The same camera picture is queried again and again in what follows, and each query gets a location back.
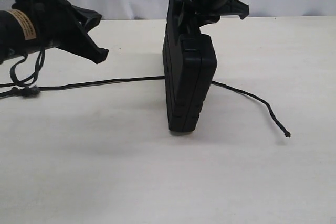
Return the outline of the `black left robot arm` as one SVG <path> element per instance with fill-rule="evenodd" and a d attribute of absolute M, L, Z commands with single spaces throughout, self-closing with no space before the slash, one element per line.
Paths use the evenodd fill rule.
<path fill-rule="evenodd" d="M 58 48 L 96 64 L 105 61 L 109 51 L 98 47 L 88 35 L 102 19 L 94 10 L 72 5 L 67 0 L 50 0 L 34 5 L 15 3 L 1 11 L 1 62 L 20 54 Z"/>

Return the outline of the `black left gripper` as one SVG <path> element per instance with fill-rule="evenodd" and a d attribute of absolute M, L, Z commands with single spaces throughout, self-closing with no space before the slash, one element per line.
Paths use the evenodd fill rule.
<path fill-rule="evenodd" d="M 102 19 L 95 10 L 71 5 L 67 0 L 15 0 L 12 18 L 13 51 L 58 48 L 95 64 L 104 62 L 109 53 L 87 33 Z"/>

